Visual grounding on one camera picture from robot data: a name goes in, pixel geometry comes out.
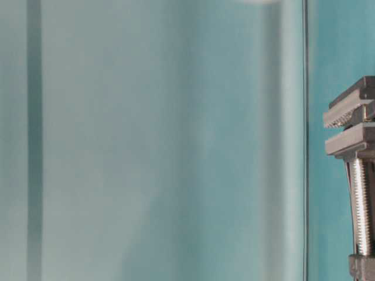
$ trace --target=dark vertical line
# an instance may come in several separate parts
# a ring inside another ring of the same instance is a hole
[[[42,280],[43,155],[41,0],[27,1],[28,254],[27,280]]]
[[[304,281],[309,279],[309,29],[308,0],[302,0],[304,60]]]

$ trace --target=teal background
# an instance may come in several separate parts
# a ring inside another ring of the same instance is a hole
[[[300,1],[1,8],[2,280],[302,279]]]
[[[309,278],[353,280],[348,185],[341,160],[325,155],[328,103],[360,77],[373,75],[372,1],[308,1],[309,19]]]

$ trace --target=metal screw thread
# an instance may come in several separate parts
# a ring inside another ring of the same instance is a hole
[[[356,241],[359,255],[371,255],[373,253],[370,192],[369,182],[366,178],[366,166],[362,159],[354,159],[350,162],[354,189],[354,203],[356,212]]]

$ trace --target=silver metal rod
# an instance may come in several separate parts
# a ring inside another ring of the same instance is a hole
[[[363,256],[374,252],[369,179],[369,169],[372,167],[369,165],[372,162],[358,158],[349,162],[354,240],[357,253]]]

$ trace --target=glass panel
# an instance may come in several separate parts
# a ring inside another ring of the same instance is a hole
[[[1,280],[302,280],[302,1],[1,8]]]

